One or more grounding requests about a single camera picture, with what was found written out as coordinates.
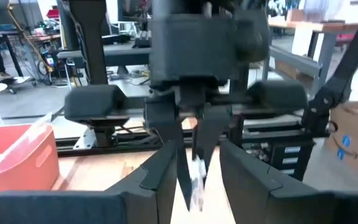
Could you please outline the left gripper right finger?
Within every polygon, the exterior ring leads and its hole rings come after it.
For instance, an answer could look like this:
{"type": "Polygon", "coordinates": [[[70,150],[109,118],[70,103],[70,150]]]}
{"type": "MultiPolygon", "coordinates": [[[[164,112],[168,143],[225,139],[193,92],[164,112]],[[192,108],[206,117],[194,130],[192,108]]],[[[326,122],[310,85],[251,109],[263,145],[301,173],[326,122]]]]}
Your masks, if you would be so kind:
{"type": "Polygon", "coordinates": [[[219,161],[236,224],[358,224],[358,193],[316,190],[227,140],[219,161]]]}

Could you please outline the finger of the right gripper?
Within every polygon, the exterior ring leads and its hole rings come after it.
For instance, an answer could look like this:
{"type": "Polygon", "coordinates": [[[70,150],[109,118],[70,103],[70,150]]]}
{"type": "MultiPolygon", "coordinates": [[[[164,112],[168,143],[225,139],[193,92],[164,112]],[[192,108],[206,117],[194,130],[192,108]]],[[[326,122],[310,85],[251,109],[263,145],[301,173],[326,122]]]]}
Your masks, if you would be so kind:
{"type": "Polygon", "coordinates": [[[146,126],[154,129],[164,145],[171,141],[177,154],[177,179],[190,211],[192,183],[188,169],[186,149],[183,139],[182,119],[178,118],[174,94],[155,96],[145,100],[144,118],[146,126]]]}
{"type": "Polygon", "coordinates": [[[205,107],[203,117],[198,117],[197,125],[193,130],[192,158],[198,156],[204,160],[206,172],[224,129],[229,126],[232,117],[231,106],[215,105],[205,107]]]}

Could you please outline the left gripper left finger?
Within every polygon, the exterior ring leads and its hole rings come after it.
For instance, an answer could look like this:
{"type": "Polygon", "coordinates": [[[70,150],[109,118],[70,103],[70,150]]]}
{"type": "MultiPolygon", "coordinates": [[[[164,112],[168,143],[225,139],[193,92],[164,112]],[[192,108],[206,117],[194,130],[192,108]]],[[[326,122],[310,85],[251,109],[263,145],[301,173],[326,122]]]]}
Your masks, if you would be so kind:
{"type": "Polygon", "coordinates": [[[165,143],[105,191],[0,192],[0,224],[169,224],[177,150],[165,143]]]}

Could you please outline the black box with white labels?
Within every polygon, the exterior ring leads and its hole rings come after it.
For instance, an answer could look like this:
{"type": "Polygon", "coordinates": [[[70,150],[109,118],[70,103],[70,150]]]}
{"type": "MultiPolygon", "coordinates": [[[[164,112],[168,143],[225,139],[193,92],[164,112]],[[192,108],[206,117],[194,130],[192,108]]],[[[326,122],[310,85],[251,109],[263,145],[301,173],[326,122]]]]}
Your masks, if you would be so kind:
{"type": "Polygon", "coordinates": [[[313,140],[272,143],[269,145],[272,150],[270,165],[302,181],[314,145],[313,140]]]}

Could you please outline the black workbench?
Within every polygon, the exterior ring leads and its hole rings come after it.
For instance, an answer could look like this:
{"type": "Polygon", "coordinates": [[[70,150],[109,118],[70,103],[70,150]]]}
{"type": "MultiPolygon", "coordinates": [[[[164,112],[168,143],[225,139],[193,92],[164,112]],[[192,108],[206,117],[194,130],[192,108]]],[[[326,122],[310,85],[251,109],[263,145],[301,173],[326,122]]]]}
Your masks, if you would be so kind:
{"type": "Polygon", "coordinates": [[[76,62],[82,59],[90,85],[108,84],[106,67],[149,64],[151,48],[104,46],[99,32],[86,32],[84,37],[80,37],[80,50],[62,50],[57,57],[62,60],[72,58],[76,62]]]}

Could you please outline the black computer case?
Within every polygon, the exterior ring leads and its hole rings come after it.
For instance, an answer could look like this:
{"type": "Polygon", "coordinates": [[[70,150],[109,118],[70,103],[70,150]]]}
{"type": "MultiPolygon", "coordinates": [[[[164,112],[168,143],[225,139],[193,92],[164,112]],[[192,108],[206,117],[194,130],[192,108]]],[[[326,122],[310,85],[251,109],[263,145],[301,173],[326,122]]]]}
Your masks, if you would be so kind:
{"type": "Polygon", "coordinates": [[[40,75],[47,76],[49,79],[66,77],[65,63],[63,60],[58,59],[58,53],[58,50],[52,49],[45,50],[41,53],[42,61],[38,61],[37,64],[38,73],[40,75]],[[49,67],[52,67],[51,72],[48,70],[44,62],[46,62],[49,67]]]}

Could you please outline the wooden lab table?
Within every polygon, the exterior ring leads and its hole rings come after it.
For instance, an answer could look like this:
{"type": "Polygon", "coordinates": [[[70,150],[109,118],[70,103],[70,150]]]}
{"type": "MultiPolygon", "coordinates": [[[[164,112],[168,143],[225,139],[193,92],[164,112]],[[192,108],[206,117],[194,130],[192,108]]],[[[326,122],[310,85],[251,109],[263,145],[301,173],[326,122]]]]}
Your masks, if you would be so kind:
{"type": "Polygon", "coordinates": [[[313,97],[339,65],[358,29],[358,11],[343,10],[335,21],[311,22],[303,11],[292,10],[285,21],[270,19],[268,23],[271,29],[293,29],[295,35],[290,49],[270,44],[262,78],[298,80],[313,97]]]}

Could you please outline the grey metal bracket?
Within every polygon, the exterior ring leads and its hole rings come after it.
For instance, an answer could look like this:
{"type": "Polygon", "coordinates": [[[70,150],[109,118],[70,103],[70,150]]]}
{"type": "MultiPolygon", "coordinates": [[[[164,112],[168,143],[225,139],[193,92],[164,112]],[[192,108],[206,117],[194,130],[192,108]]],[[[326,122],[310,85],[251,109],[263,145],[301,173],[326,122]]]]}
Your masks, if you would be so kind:
{"type": "Polygon", "coordinates": [[[80,149],[91,149],[96,145],[96,135],[93,129],[87,128],[82,136],[77,140],[75,145],[73,146],[74,150],[80,149]]]}

